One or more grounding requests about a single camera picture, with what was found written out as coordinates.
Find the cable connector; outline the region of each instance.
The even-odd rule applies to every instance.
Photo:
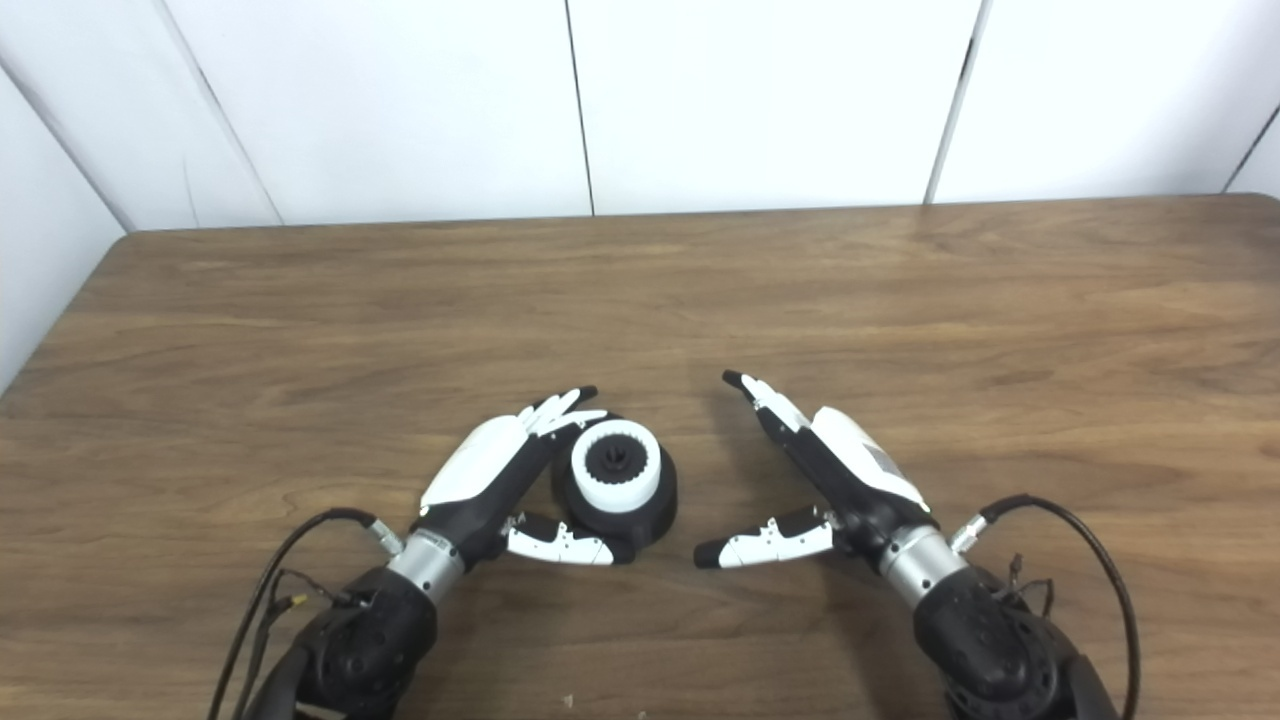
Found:
[[[991,523],[984,516],[974,515],[959,530],[951,536],[951,552],[964,555],[973,546],[978,544],[978,537],[987,530]]]
[[[404,541],[399,539],[396,530],[388,528],[387,523],[375,519],[365,529],[369,530],[375,539],[378,539],[378,544],[383,546],[383,550],[385,550],[392,557],[404,552]]]

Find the wooden table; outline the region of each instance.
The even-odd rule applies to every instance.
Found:
[[[626,568],[480,566],[399,717],[941,717],[863,564],[694,569],[817,498],[723,368],[858,418],[948,530],[1075,509],[1144,716],[1280,715],[1280,204],[1215,196],[129,236],[0,400],[0,716],[202,716],[293,525],[404,527],[472,427],[595,383],[675,456],[676,527]],[[371,544],[289,565],[342,583]],[[974,556],[1015,551],[1119,701],[1087,548],[1024,511]]]

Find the black fingertip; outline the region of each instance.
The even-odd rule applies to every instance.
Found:
[[[704,542],[694,548],[694,566],[703,570],[714,570],[721,566],[719,553],[724,550],[728,539]]]
[[[559,537],[559,520],[553,520],[536,512],[524,512],[524,521],[516,529],[539,542],[556,542]]]
[[[600,539],[604,541],[604,547],[609,548],[609,552],[613,553],[614,565],[630,565],[635,562],[636,548],[621,541],[611,538],[600,538]]]

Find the robotic finger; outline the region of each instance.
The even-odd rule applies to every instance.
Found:
[[[521,512],[507,530],[507,551],[544,562],[568,565],[626,565],[635,550],[626,543],[584,530],[544,515]]]
[[[573,388],[563,395],[553,395],[544,400],[536,409],[530,405],[516,416],[531,436],[547,436],[566,425],[576,424],[585,428],[588,423],[599,420],[607,414],[604,410],[580,410],[571,413],[580,402],[585,402],[598,395],[595,386]]]
[[[759,528],[699,544],[694,548],[694,565],[740,568],[827,552],[835,547],[835,518],[819,512],[818,506],[801,507],[769,518]]]
[[[755,409],[760,425],[764,427],[764,433],[773,442],[782,445],[799,433],[801,428],[809,427],[809,418],[805,418],[804,413],[787,400],[787,396],[769,387],[769,383],[735,370],[724,370],[722,377],[726,383],[742,391],[742,395],[751,401],[751,407]]]

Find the black cable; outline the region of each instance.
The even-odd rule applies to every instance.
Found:
[[[284,538],[280,547],[268,560],[266,569],[262,570],[262,577],[259,578],[257,584],[253,587],[253,593],[250,596],[244,616],[241,619],[239,626],[236,628],[236,635],[232,637],[232,646],[227,650],[227,660],[223,661],[223,670],[218,675],[218,685],[214,688],[214,697],[209,703],[207,720],[218,720],[218,711],[221,710],[223,696],[227,694],[227,685],[230,683],[232,671],[236,669],[236,660],[239,657],[241,646],[244,644],[244,635],[248,634],[248,626],[253,624],[253,618],[257,615],[257,606],[262,603],[262,596],[266,593],[268,584],[271,583],[275,570],[280,566],[285,553],[302,539],[302,536],[315,529],[316,525],[329,520],[355,520],[362,527],[369,528],[378,521],[378,518],[371,512],[365,512],[355,507],[332,507],[319,515],[312,515]]]
[[[1133,720],[1138,712],[1138,692],[1142,685],[1142,648],[1138,644],[1138,616],[1133,610],[1133,600],[1129,598],[1129,589],[1125,588],[1124,578],[1120,577],[1120,570],[1116,568],[1115,561],[1111,560],[1107,548],[1102,546],[1102,541],[1093,534],[1093,530],[1070,510],[1053,501],[1033,495],[1012,495],[983,507],[980,514],[988,524],[993,525],[1005,512],[1029,506],[1047,510],[1061,518],[1068,525],[1071,525],[1084,538],[1084,542],[1089,543],[1089,548],[1098,559],[1098,562],[1102,564],[1102,570],[1106,571],[1107,579],[1111,580],[1111,587],[1116,591],[1116,598],[1120,601],[1120,615],[1124,618],[1125,647],[1129,653],[1129,688],[1125,691],[1121,717],[1123,720]]]
[[[1041,606],[1041,618],[1048,620],[1048,615],[1053,610],[1053,578],[1032,580],[1018,588],[1018,591],[1015,591],[1014,594],[1020,597],[1023,602],[1027,602],[1027,591],[1037,587],[1044,588],[1044,603]]]
[[[283,570],[275,574],[278,584]],[[241,694],[236,698],[236,708],[232,710],[232,720],[241,720],[244,716],[244,708],[248,706],[248,698],[253,693],[253,684],[257,683],[257,674],[262,670],[262,657],[266,655],[266,641],[271,637],[271,625],[284,616],[285,612],[293,610],[298,605],[298,601],[293,597],[285,598],[271,598],[270,605],[266,606],[266,611],[262,612],[262,619],[257,621],[257,630],[253,633],[253,646],[250,648],[248,653],[248,669],[244,670],[244,684],[241,687]]]
[[[326,587],[321,585],[320,583],[317,583],[314,578],[311,578],[311,575],[307,575],[306,573],[301,573],[298,570],[293,570],[292,568],[280,568],[280,571],[275,574],[275,582],[271,583],[271,594],[269,596],[268,602],[275,602],[276,593],[278,593],[279,587],[280,587],[280,579],[284,578],[284,577],[297,578],[297,579],[302,580],[303,583],[307,584],[308,588],[311,588],[312,591],[315,591],[316,594],[319,594],[320,597],[323,597],[323,598],[325,598],[325,600],[330,601],[330,602],[346,602],[346,601],[349,600],[347,597],[347,593],[342,593],[342,592],[335,593],[335,592],[330,591],[329,588],[326,588]]]

